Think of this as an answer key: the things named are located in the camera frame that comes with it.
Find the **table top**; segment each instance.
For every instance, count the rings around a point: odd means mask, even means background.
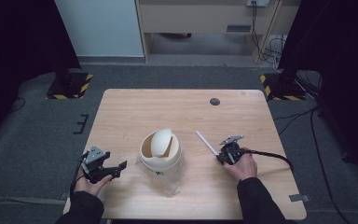
[[[211,99],[219,100],[212,105]],[[171,128],[184,148],[186,170],[181,191],[169,196],[135,165],[143,140]],[[241,147],[285,156],[262,91],[254,90],[107,90],[94,120],[85,151],[95,145],[110,151],[104,167],[128,161],[121,177],[101,191],[104,218],[242,219],[237,182],[196,135],[200,131],[219,150],[232,135],[244,135]],[[288,219],[307,215],[289,166],[282,160],[254,155],[258,177]],[[67,200],[64,212],[69,210]]]

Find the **wall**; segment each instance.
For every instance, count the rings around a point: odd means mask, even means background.
[[[77,56],[144,57],[134,0],[55,0]]]

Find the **gray carpet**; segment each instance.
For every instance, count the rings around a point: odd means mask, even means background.
[[[0,223],[54,223],[62,214],[76,159],[82,154],[103,92],[107,89],[258,89],[270,68],[98,66],[85,65],[94,75],[82,99],[47,100],[54,79],[45,74],[21,85],[13,110],[0,126]],[[306,101],[269,101],[273,118],[303,113],[316,106]],[[77,124],[89,120],[82,134]],[[314,115],[319,148],[337,205],[351,223],[358,223],[358,165],[341,160],[342,151],[323,118]],[[278,132],[291,119],[275,121]],[[310,128],[310,113],[281,134],[287,157],[305,203],[305,223],[344,223],[326,190]],[[130,223],[117,220],[114,223]],[[131,223],[146,223],[138,220]]]

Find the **person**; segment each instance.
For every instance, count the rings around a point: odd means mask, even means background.
[[[269,191],[257,178],[257,163],[252,154],[244,154],[233,165],[223,165],[238,180],[237,192],[240,200],[243,223],[246,224],[288,224],[295,223],[286,220],[272,200]]]
[[[257,163],[252,154],[244,154],[233,165],[223,165],[239,181],[237,185],[243,223],[245,224],[289,224],[295,223],[286,220],[272,200],[269,191],[257,178]],[[98,199],[102,187],[112,179],[106,176],[96,184],[91,184],[79,169],[74,196],[71,199],[71,208],[61,216],[56,224],[67,223],[100,223],[103,215],[103,203]]]
[[[91,184],[84,176],[83,169],[77,172],[77,181],[74,195],[71,199],[69,211],[62,215],[56,224],[92,224],[100,223],[103,216],[103,202],[98,198],[103,186],[112,180],[111,175],[107,175],[96,184]]]

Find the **desk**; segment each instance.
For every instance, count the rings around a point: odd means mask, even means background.
[[[211,105],[217,98],[220,105]],[[144,138],[161,128],[172,128],[185,149],[186,170],[181,192],[167,197],[135,166]],[[230,135],[261,151],[285,155],[262,91],[241,90],[107,90],[89,135],[92,145],[111,152],[105,167],[128,161],[121,177],[100,194],[105,218],[139,219],[241,219],[235,179],[196,135],[200,131],[211,145]],[[281,160],[254,155],[258,177],[290,219],[306,216],[288,165]],[[69,200],[64,208],[68,211]]]
[[[153,33],[240,33],[246,37],[255,63],[259,49],[252,39],[257,34],[258,47],[264,52],[270,35],[287,35],[301,0],[269,0],[267,7],[247,7],[244,0],[136,0],[138,21],[148,60]],[[230,26],[240,27],[232,31]]]

